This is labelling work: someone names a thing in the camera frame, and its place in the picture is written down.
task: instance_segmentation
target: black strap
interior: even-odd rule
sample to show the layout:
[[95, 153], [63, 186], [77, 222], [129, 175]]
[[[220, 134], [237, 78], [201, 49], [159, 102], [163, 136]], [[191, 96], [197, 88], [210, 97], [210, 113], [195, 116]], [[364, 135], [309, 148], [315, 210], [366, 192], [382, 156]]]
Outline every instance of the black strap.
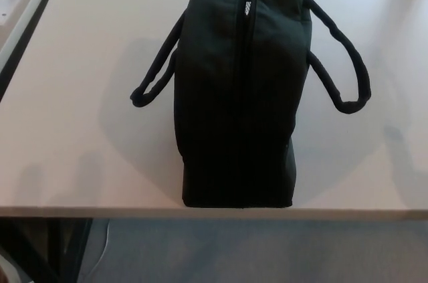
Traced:
[[179, 40], [184, 20], [185, 13], [180, 16], [180, 19], [174, 25], [167, 39], [162, 44], [162, 47], [160, 47], [160, 50], [156, 58], [154, 59], [152, 65], [150, 66], [150, 69], [148, 69], [147, 75], [141, 82], [141, 85], [131, 94], [130, 98], [134, 106], [140, 108], [150, 104], [160, 94], [163, 88], [165, 88], [165, 86], [168, 84], [169, 80], [173, 77], [175, 70], [175, 62], [177, 58], [177, 50], [175, 50], [173, 54], [171, 54], [168, 68], [163, 74], [162, 78], [160, 78], [159, 81], [153, 86], [153, 88], [145, 94], [148, 85], [156, 78], [156, 75], [162, 69], [163, 65], [168, 59], [169, 54], [173, 50], [177, 41]]
[[368, 77], [367, 68], [362, 61], [358, 51], [355, 49], [351, 41], [337, 28], [333, 20], [316, 4], [314, 0], [304, 0], [304, 7], [310, 9], [330, 30], [334, 39], [339, 41], [347, 50], [350, 59], [354, 65], [356, 79], [358, 80], [358, 100], [343, 102], [340, 97], [340, 92], [334, 85], [334, 82], [320, 60], [311, 52], [308, 51], [308, 62], [313, 67], [314, 71], [321, 79], [328, 95], [333, 101], [334, 106], [344, 114], [353, 114], [364, 107], [368, 99], [371, 97], [370, 78]]

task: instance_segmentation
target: table leg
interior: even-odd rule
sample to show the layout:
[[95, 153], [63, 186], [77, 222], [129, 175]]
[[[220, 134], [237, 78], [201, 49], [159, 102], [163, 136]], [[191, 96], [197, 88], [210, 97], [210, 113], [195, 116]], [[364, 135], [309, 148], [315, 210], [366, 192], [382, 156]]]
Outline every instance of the table leg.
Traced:
[[64, 257], [64, 234], [59, 218], [47, 220], [47, 261], [57, 275], [61, 274]]
[[62, 264], [64, 283], [74, 283], [78, 280], [91, 225], [92, 219], [77, 219], [74, 224], [73, 234], [68, 243]]
[[35, 283], [76, 283], [92, 219], [76, 219], [64, 253], [60, 219], [47, 219], [49, 263], [22, 233], [16, 218], [0, 218], [0, 246]]
[[35, 283], [60, 281], [59, 276], [16, 225], [15, 219], [0, 218], [0, 246]]

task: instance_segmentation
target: black fabric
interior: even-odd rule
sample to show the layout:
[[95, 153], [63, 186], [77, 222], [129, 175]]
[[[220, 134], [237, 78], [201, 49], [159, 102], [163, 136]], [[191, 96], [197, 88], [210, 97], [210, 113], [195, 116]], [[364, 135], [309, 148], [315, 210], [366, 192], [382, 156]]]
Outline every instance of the black fabric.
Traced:
[[[310, 51], [310, 10], [348, 51], [358, 80], [356, 102], [342, 101]], [[177, 40], [165, 74], [144, 94]], [[189, 1], [131, 96], [135, 106], [146, 106], [175, 73], [175, 134], [185, 166], [185, 205], [292, 204], [291, 135], [309, 65], [339, 111], [359, 111], [370, 98], [361, 56], [313, 0]]]

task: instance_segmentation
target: floor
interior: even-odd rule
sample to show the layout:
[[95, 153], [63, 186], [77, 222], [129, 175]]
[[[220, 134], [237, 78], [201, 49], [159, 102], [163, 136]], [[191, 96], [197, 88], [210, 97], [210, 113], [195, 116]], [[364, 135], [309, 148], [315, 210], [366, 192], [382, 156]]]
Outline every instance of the floor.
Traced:
[[93, 224], [80, 283], [423, 283], [428, 223], [173, 221]]

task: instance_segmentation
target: black bag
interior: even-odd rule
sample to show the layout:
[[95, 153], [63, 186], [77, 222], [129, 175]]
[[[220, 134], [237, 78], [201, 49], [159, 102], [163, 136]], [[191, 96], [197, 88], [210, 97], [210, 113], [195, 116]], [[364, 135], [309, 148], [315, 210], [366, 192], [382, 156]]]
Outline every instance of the black bag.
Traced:
[[[310, 11], [349, 53], [358, 79], [357, 101], [341, 100], [310, 51]], [[165, 74], [145, 94], [178, 40]], [[131, 96], [135, 106], [146, 106], [175, 73], [175, 134], [185, 166], [185, 205], [292, 204], [291, 135], [309, 65], [339, 111], [357, 112], [370, 98], [360, 54], [313, 0], [190, 0]]]

